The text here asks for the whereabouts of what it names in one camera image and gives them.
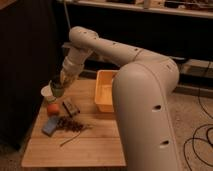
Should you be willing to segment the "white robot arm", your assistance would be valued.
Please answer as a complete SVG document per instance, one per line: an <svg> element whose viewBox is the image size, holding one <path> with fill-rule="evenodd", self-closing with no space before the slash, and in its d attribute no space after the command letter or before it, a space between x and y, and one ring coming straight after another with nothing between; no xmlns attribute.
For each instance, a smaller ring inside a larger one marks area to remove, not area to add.
<svg viewBox="0 0 213 171"><path fill-rule="evenodd" d="M97 53L119 67L112 81L112 101L128 171L183 171L167 97L179 81L177 64L168 56L101 38L75 26L60 72L69 87Z"/></svg>

